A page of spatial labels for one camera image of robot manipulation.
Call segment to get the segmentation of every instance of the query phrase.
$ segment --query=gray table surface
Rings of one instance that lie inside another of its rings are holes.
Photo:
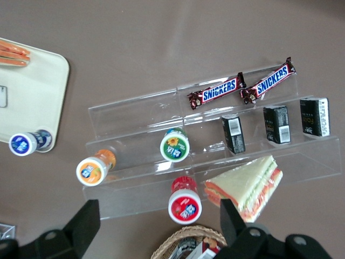
[[[1,0],[0,23],[0,37],[61,54],[71,67],[55,148],[21,158],[0,143],[0,222],[17,225],[21,245],[84,204],[75,167],[94,138],[95,105],[292,56],[300,95],[329,98],[344,158],[343,1]],[[280,239],[310,235],[345,258],[344,197],[343,175],[283,186],[258,223]],[[220,230],[218,217],[207,203],[198,223]],[[165,210],[102,221],[84,258],[149,258],[180,227]]]

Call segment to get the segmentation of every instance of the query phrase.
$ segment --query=sandwich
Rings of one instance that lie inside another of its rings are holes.
[[[282,171],[268,155],[206,180],[205,192],[219,207],[221,199],[230,199],[245,222],[254,222],[281,178]]]

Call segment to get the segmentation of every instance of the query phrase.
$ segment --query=black carton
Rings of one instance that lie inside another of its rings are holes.
[[[266,137],[277,144],[290,142],[290,127],[286,106],[264,107]]]
[[[246,151],[239,116],[224,115],[222,124],[227,147],[232,153],[237,154]]]
[[[319,137],[330,135],[328,98],[300,100],[303,132]]]

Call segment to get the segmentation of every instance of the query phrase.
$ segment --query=acrylic shelf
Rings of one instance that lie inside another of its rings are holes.
[[[244,73],[245,81],[250,86],[272,70],[274,67]],[[188,93],[228,78],[89,109],[96,136],[86,144],[89,155],[108,148],[117,158],[103,183],[83,187],[86,199],[99,200],[102,219],[167,208],[170,186],[181,175],[193,177],[200,197],[206,200],[206,179],[266,154],[274,156],[284,173],[281,185],[342,173],[339,139],[302,132],[296,75],[268,91],[255,105],[245,105],[238,93],[231,93],[191,109]],[[263,108],[267,105],[287,106],[290,143],[278,145],[266,139]],[[225,144],[220,117],[226,114],[241,119],[244,153],[234,155]],[[183,128],[190,143],[189,156],[179,163],[164,160],[160,153],[160,142],[172,127]]]

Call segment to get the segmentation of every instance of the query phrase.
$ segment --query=snickers bar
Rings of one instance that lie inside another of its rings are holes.
[[[255,103],[264,93],[283,82],[290,75],[296,73],[295,68],[291,64],[291,57],[286,59],[277,70],[270,73],[267,77],[258,81],[255,85],[241,90],[240,94],[245,104]]]
[[[242,72],[238,73],[236,77],[228,79],[225,82],[208,87],[205,90],[196,91],[188,94],[189,103],[193,110],[197,107],[208,103],[209,101],[218,99],[228,93],[232,93],[240,88],[245,88],[246,84],[243,79]]]

